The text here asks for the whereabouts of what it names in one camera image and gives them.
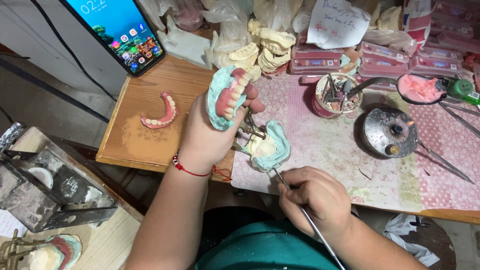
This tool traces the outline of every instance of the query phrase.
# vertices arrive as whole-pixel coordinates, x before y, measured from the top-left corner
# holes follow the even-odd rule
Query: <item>red string bracelet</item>
[[[176,167],[177,169],[179,169],[179,171],[184,171],[184,172],[189,173],[189,174],[191,174],[191,175],[201,176],[201,177],[203,177],[203,176],[208,176],[208,175],[210,174],[210,172],[209,172],[209,173],[207,173],[207,174],[205,174],[205,175],[201,175],[201,174],[196,174],[196,173],[187,171],[182,165],[180,165],[180,162],[179,162],[179,160],[178,160],[178,154],[179,154],[179,150],[177,151],[177,153],[175,154],[175,156],[173,156],[173,165],[175,165],[175,167]],[[223,182],[231,181],[231,180],[232,180],[232,179],[230,178],[230,176],[232,175],[232,172],[231,172],[229,169],[220,169],[220,170],[219,170],[219,169],[217,169],[217,168],[215,167],[215,165],[213,165],[212,170],[213,170],[214,172],[216,172],[216,173],[218,173],[218,174],[220,174],[220,175],[222,175],[222,176],[225,177],[225,179],[222,180]],[[221,171],[227,171],[227,172],[228,172],[228,176],[227,176],[227,175],[224,175]]]

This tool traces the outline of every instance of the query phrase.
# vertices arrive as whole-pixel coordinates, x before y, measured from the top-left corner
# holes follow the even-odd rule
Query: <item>right hand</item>
[[[283,179],[299,187],[287,190],[284,184],[278,184],[280,207],[295,227],[319,240],[297,205],[301,204],[329,244],[348,240],[353,226],[350,196],[339,181],[309,166],[287,171]]]

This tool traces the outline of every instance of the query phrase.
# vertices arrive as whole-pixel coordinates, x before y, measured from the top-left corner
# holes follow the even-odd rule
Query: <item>person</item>
[[[178,152],[183,168],[197,175],[209,174],[212,166],[225,157],[244,118],[243,106],[253,112],[265,110],[258,92],[252,91],[237,109],[234,125],[219,131],[208,119],[205,98],[203,93],[193,102]],[[298,187],[287,190],[278,184],[279,204],[288,220],[265,218],[267,214],[253,208],[241,208],[243,211],[235,214],[231,207],[224,211],[210,209],[203,220],[209,176],[195,176],[171,164],[140,225],[125,269],[339,269],[297,204],[304,205],[347,269],[427,269],[352,215],[345,187],[328,173],[303,167],[284,172],[283,177]],[[220,216],[212,222],[208,213],[217,209]],[[249,218],[252,212],[255,218]],[[222,239],[211,238],[216,233],[223,233]]]

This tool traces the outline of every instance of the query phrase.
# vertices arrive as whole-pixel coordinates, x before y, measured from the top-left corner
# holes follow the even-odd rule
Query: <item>pink denture teeth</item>
[[[237,107],[237,100],[240,95],[248,94],[253,88],[253,75],[247,73],[242,68],[232,71],[234,78],[230,85],[222,90],[215,104],[216,114],[231,121],[233,119],[233,110]]]
[[[175,117],[177,117],[179,114],[179,109],[175,106],[175,102],[173,101],[172,97],[165,92],[161,93],[160,95],[165,102],[165,116],[160,119],[147,119],[144,116],[140,117],[142,124],[151,129],[162,128],[170,125]]]

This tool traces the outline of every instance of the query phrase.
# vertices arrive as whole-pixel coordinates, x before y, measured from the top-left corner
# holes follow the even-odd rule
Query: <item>hand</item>
[[[240,123],[245,118],[245,107],[252,113],[265,110],[265,105],[258,99],[255,87],[247,94],[247,99],[237,109],[233,126],[225,131],[215,129],[210,123],[206,110],[207,92],[199,95],[192,103],[188,115],[185,134],[180,147],[179,162],[185,169],[196,174],[207,174],[212,166],[222,160],[232,148],[233,139]]]
[[[322,170],[308,166],[285,172],[283,179],[300,187],[287,190],[284,184],[278,184],[280,207],[295,227],[319,240],[297,205],[302,204],[330,245],[335,246],[338,241],[349,238],[353,224],[350,196],[339,181]]]

